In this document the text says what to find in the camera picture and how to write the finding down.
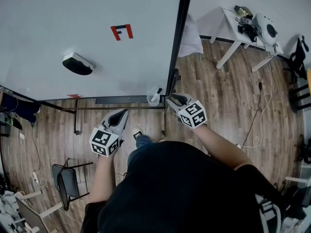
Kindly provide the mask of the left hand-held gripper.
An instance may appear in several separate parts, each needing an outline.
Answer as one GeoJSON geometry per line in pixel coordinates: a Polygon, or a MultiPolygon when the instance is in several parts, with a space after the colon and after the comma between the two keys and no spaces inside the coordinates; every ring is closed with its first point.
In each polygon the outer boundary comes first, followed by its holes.
{"type": "Polygon", "coordinates": [[[127,109],[117,109],[106,114],[101,124],[95,127],[90,135],[91,150],[104,157],[114,155],[124,142],[122,132],[128,117],[127,109]]]}

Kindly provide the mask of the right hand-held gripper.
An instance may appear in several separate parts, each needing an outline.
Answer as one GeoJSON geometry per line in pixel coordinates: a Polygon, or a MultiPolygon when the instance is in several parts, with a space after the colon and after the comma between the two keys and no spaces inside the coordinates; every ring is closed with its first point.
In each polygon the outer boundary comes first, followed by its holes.
{"type": "Polygon", "coordinates": [[[175,112],[178,112],[178,116],[184,125],[196,129],[207,122],[207,115],[201,102],[197,100],[191,103],[192,100],[193,98],[189,94],[171,93],[167,98],[167,104],[175,112]]]}

